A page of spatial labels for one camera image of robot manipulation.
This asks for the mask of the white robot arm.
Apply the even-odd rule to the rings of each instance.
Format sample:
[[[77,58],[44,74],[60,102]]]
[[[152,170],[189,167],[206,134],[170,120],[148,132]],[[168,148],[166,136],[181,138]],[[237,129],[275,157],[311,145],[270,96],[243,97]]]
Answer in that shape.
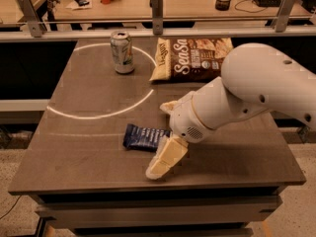
[[[220,76],[160,109],[172,134],[159,141],[146,170],[151,180],[167,174],[191,143],[231,122],[277,111],[315,129],[316,74],[269,45],[245,43],[224,58]]]

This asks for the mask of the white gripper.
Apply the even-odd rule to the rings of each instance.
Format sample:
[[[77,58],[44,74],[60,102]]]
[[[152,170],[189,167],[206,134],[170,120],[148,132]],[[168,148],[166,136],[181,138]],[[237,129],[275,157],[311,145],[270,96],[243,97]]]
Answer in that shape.
[[[210,109],[210,98],[198,91],[190,91],[178,101],[160,106],[160,110],[170,116],[169,126],[176,135],[160,139],[156,154],[145,172],[148,179],[162,178],[187,154],[188,142],[199,143],[214,132],[207,124]]]

